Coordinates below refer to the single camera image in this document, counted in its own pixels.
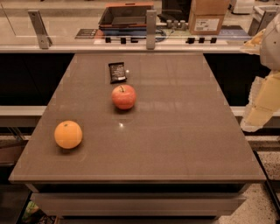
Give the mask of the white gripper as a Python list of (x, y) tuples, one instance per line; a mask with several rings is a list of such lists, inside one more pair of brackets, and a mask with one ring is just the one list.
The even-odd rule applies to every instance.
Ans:
[(280, 13), (240, 48), (242, 53), (260, 55), (261, 63), (271, 71), (268, 76), (256, 76), (241, 119), (241, 129), (255, 132), (261, 129), (280, 109)]

